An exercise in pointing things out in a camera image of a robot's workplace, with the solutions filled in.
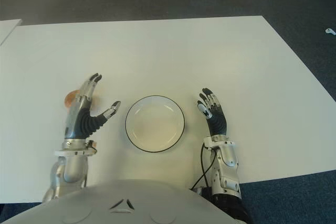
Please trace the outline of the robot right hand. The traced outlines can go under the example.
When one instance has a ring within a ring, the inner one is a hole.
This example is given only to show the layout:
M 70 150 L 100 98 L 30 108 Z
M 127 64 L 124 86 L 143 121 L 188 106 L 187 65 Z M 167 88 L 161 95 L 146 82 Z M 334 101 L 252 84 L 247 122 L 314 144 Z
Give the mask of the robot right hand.
M 202 100 L 197 101 L 197 107 L 206 118 L 210 136 L 226 135 L 227 122 L 216 95 L 210 89 L 203 88 L 199 97 Z

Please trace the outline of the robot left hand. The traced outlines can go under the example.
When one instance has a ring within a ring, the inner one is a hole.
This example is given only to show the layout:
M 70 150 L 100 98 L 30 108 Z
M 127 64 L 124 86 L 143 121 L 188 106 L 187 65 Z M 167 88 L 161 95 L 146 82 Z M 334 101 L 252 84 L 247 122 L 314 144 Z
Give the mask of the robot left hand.
M 121 105 L 116 101 L 107 110 L 97 116 L 90 114 L 92 95 L 102 75 L 95 73 L 86 80 L 72 101 L 66 119 L 65 139 L 87 139 L 114 116 Z

